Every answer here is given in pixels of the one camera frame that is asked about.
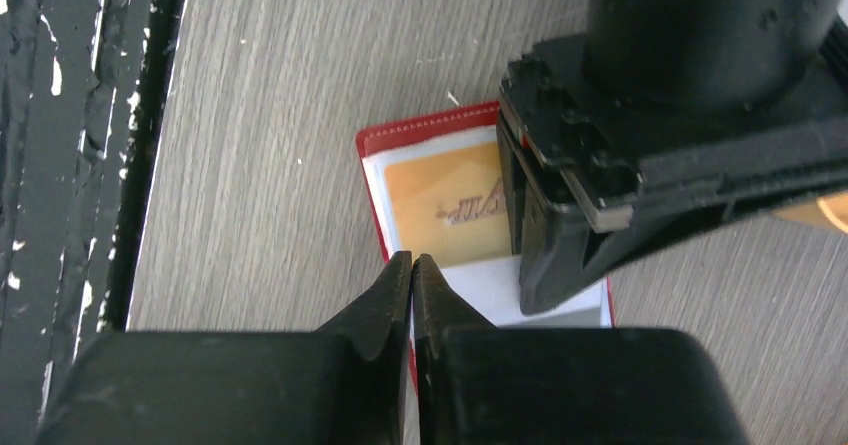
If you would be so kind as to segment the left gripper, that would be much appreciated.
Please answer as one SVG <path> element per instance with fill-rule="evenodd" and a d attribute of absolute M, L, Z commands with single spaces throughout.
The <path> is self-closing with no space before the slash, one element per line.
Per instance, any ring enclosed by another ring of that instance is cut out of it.
<path fill-rule="evenodd" d="M 840 0 L 589 0 L 501 108 L 596 230 L 847 184 Z"/>

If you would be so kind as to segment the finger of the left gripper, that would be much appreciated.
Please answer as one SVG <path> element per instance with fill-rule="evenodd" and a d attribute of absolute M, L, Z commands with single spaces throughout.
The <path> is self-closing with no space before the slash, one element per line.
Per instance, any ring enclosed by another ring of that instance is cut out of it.
<path fill-rule="evenodd" d="M 612 270 L 723 225 L 718 206 L 597 233 L 563 178 L 541 167 L 505 118 L 497 119 L 496 133 L 524 314 L 549 311 Z"/>

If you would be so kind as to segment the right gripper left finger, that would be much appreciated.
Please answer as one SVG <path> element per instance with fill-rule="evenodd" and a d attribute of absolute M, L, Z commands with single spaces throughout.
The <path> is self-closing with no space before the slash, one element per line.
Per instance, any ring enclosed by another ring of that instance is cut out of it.
<path fill-rule="evenodd" d="M 311 332 L 126 332 L 73 366 L 39 444 L 399 444 L 412 258 Z"/>

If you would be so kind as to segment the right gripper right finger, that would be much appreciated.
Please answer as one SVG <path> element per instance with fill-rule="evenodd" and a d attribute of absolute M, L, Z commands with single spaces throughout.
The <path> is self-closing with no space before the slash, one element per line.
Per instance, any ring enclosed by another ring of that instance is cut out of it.
<path fill-rule="evenodd" d="M 669 328 L 498 328 L 412 269 L 425 444 L 744 444 L 702 345 Z"/>

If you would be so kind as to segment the red card holder wallet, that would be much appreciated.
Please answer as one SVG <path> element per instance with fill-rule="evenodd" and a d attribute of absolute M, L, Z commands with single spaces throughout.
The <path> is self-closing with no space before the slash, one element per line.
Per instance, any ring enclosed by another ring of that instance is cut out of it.
<path fill-rule="evenodd" d="M 428 253 L 449 286 L 496 326 L 614 326 L 601 279 L 550 311 L 519 307 L 495 102 L 362 129 L 356 136 L 381 252 Z"/>

